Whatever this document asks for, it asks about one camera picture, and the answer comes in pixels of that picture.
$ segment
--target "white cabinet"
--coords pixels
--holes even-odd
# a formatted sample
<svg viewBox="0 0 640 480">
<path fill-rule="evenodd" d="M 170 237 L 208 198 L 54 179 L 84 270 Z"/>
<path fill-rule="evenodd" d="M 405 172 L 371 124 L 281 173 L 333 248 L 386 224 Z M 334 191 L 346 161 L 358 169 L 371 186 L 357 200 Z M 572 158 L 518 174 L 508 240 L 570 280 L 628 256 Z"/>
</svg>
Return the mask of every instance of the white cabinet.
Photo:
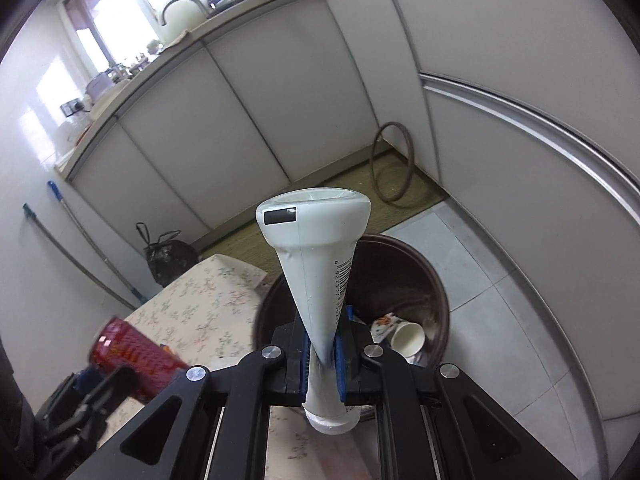
<svg viewBox="0 0 640 480">
<path fill-rule="evenodd" d="M 160 80 L 120 121 L 209 228 L 288 184 L 204 49 Z"/>
<path fill-rule="evenodd" d="M 300 0 L 209 49 L 291 180 L 368 146 L 376 120 L 324 0 Z"/>
<path fill-rule="evenodd" d="M 423 71 L 533 105 L 640 177 L 640 56 L 602 0 L 398 0 Z"/>
<path fill-rule="evenodd" d="M 438 180 L 433 137 L 417 67 L 392 0 L 326 0 L 335 16 L 378 121 L 399 121 L 412 134 L 416 160 Z M 384 133 L 406 152 L 394 128 Z"/>
<path fill-rule="evenodd" d="M 640 410 L 638 225 L 530 133 L 429 93 L 444 187 L 532 281 L 577 351 L 605 418 Z"/>
<path fill-rule="evenodd" d="M 102 218 L 133 247 L 145 244 L 136 222 L 146 222 L 152 236 L 182 230 L 193 242 L 208 229 L 138 151 L 116 124 L 84 163 L 74 187 Z"/>
</svg>

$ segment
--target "white plastic tube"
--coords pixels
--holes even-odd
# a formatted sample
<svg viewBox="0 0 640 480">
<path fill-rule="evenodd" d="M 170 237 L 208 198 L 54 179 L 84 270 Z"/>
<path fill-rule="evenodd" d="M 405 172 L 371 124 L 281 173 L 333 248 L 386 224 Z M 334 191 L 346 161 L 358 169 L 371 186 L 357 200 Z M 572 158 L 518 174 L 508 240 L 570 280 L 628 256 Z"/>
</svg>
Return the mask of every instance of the white plastic tube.
<svg viewBox="0 0 640 480">
<path fill-rule="evenodd" d="M 319 187 L 267 200 L 255 213 L 265 240 L 276 249 L 311 340 L 304 407 L 309 422 L 322 433 L 349 431 L 360 416 L 359 409 L 340 402 L 333 346 L 353 251 L 370 211 L 371 203 L 361 193 Z"/>
</svg>

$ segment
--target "white wall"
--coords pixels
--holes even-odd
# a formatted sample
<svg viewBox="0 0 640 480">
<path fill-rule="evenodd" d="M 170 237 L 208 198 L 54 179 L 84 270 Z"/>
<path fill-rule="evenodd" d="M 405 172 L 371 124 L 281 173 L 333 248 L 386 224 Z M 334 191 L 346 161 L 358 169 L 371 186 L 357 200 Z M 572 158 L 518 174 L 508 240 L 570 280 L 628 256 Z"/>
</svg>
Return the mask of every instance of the white wall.
<svg viewBox="0 0 640 480">
<path fill-rule="evenodd" d="M 0 335 L 34 409 L 67 374 L 86 365 L 101 324 L 129 310 L 26 221 L 24 202 L 76 258 L 136 304 L 51 195 L 46 182 L 57 181 L 87 230 L 134 286 L 148 296 L 158 290 L 142 257 L 52 169 L 71 145 L 69 135 L 80 127 L 65 121 L 58 106 L 82 97 L 87 79 L 56 9 L 47 4 L 33 13 L 0 63 Z"/>
</svg>

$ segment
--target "kitchen counter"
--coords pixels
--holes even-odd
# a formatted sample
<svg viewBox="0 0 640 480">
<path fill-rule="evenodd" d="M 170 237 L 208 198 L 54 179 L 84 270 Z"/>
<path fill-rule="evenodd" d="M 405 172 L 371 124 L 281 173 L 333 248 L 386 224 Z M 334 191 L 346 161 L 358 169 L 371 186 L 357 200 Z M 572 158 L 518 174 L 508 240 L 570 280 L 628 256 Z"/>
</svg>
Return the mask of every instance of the kitchen counter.
<svg viewBox="0 0 640 480">
<path fill-rule="evenodd" d="M 377 127 L 326 0 L 245 0 L 135 76 L 62 175 L 141 252 L 140 221 L 203 248 L 367 160 Z"/>
<path fill-rule="evenodd" d="M 94 121 L 94 124 L 87 130 L 87 133 L 78 143 L 68 161 L 58 168 L 61 176 L 65 180 L 71 180 L 74 173 L 79 170 L 83 160 L 90 154 L 97 142 L 100 141 L 100 134 L 109 129 L 109 126 L 113 123 L 112 119 L 126 111 L 127 106 L 132 104 L 132 98 L 135 98 L 137 94 L 142 94 L 155 81 L 172 70 L 177 64 L 176 62 L 184 59 L 185 53 L 189 53 L 190 49 L 193 50 L 194 45 L 202 43 L 204 40 L 210 40 L 212 35 L 220 32 L 223 28 L 225 29 L 223 32 L 228 32 L 229 27 L 245 23 L 247 19 L 242 20 L 242 17 L 247 17 L 248 19 L 257 17 L 256 11 L 259 12 L 261 8 L 264 9 L 264 12 L 268 12 L 276 6 L 286 5 L 292 1 L 294 0 L 244 0 L 190 30 L 182 41 L 165 49 L 149 66 L 130 80 L 130 84 L 105 108 Z M 265 8 L 267 4 L 275 2 L 278 2 L 276 6 L 271 5 Z"/>
</svg>

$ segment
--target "silver screw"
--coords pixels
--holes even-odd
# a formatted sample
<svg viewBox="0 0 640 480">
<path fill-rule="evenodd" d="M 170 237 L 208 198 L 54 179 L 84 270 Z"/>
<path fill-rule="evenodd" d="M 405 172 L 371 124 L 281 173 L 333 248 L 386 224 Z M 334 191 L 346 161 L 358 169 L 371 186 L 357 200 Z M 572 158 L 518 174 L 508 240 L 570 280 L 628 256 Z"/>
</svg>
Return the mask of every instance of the silver screw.
<svg viewBox="0 0 640 480">
<path fill-rule="evenodd" d="M 460 375 L 460 368 L 458 368 L 456 365 L 442 365 L 440 367 L 440 375 L 446 379 L 455 379 Z"/>
<path fill-rule="evenodd" d="M 207 375 L 207 371 L 202 366 L 194 366 L 187 370 L 187 379 L 190 381 L 199 381 Z"/>
<path fill-rule="evenodd" d="M 364 355 L 367 357 L 380 357 L 384 353 L 380 345 L 367 345 L 364 347 Z"/>
<path fill-rule="evenodd" d="M 282 354 L 282 350 L 276 345 L 265 346 L 262 349 L 262 357 L 265 359 L 275 359 L 276 357 L 280 357 L 280 354 Z"/>
</svg>

